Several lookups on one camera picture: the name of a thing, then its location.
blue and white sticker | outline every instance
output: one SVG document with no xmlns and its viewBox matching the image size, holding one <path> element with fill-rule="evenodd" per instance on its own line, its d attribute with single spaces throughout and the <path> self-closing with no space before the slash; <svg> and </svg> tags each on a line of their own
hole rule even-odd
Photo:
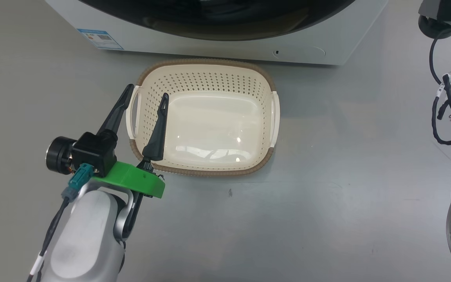
<svg viewBox="0 0 451 282">
<path fill-rule="evenodd" d="M 86 39 L 100 49 L 124 50 L 106 31 L 78 29 Z"/>
</svg>

brown woven rim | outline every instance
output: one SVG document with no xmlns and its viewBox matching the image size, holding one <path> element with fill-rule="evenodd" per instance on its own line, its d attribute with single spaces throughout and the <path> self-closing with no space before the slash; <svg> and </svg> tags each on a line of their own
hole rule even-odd
<svg viewBox="0 0 451 282">
<path fill-rule="evenodd" d="M 230 60 L 221 60 L 221 59 L 177 59 L 177 60 L 170 60 L 170 61 L 163 61 L 157 64 L 154 64 L 153 66 L 150 66 L 147 68 L 138 78 L 137 85 L 141 86 L 144 82 L 145 78 L 154 71 L 157 68 L 165 67 L 165 66 L 174 66 L 174 65 L 186 65 L 186 64 L 209 64 L 209 65 L 222 65 L 222 66 L 232 66 L 232 67 L 240 67 L 240 68 L 247 68 L 254 70 L 258 73 L 260 73 L 265 80 L 267 80 L 271 91 L 276 91 L 276 87 L 274 86 L 274 81 L 272 78 L 268 75 L 268 73 L 263 70 L 261 67 L 256 66 L 254 64 L 244 63 L 244 62 L 237 62 L 237 61 L 230 61 Z M 133 151 L 133 154 L 137 157 L 139 161 L 142 161 L 143 155 L 140 153 L 137 147 L 137 143 L 135 140 L 130 139 L 130 147 Z M 250 173 L 254 173 L 261 169 L 269 159 L 271 158 L 272 154 L 274 152 L 274 148 L 271 147 L 268 149 L 267 154 L 265 154 L 265 157 L 254 167 L 249 168 L 247 170 L 240 170 L 240 171 L 197 171 L 197 170 L 186 170 L 183 168 L 170 168 L 168 166 L 162 166 L 159 164 L 152 164 L 152 166 L 158 170 L 158 171 L 164 171 L 164 172 L 170 172 L 170 173 L 176 173 L 176 174 L 183 174 L 183 175 L 195 175 L 195 176 L 235 176 L 235 175 L 247 175 Z"/>
</svg>

white handle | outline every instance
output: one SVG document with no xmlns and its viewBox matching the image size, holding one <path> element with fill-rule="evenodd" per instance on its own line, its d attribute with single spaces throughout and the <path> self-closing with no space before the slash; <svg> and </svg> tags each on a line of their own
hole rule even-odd
<svg viewBox="0 0 451 282">
<path fill-rule="evenodd" d="M 137 121 L 135 122 L 135 132 L 133 132 L 133 125 L 132 125 L 132 110 L 133 110 L 133 104 L 135 103 L 135 98 L 138 95 L 138 88 L 140 86 L 136 85 L 133 89 L 132 97 L 130 99 L 130 104 L 128 105 L 128 108 L 126 109 L 126 130 L 128 132 L 128 136 L 130 139 L 135 139 L 135 137 L 138 134 L 138 114 L 140 111 L 140 101 L 138 103 L 137 107 Z"/>
<path fill-rule="evenodd" d="M 271 102 L 271 147 L 276 145 L 280 130 L 280 98 L 276 91 L 272 92 Z"/>
</svg>

beige plastic basket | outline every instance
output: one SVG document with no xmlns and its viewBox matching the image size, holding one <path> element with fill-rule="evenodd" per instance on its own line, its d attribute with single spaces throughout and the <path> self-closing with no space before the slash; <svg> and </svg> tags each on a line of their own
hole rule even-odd
<svg viewBox="0 0 451 282">
<path fill-rule="evenodd" d="M 139 160 L 168 93 L 164 158 L 156 170 L 184 175 L 246 175 L 270 159 L 278 137 L 279 99 L 256 65 L 217 59 L 158 63 L 140 76 L 126 114 Z M 135 101 L 135 124 L 132 112 Z"/>
</svg>

green bracket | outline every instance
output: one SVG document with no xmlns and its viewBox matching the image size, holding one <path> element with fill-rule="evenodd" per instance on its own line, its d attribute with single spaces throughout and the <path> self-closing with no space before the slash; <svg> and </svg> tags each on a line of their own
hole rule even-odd
<svg viewBox="0 0 451 282">
<path fill-rule="evenodd" d="M 165 183 L 157 175 L 122 162 L 116 162 L 106 177 L 92 178 L 98 182 L 105 182 L 160 199 L 165 187 Z"/>
</svg>

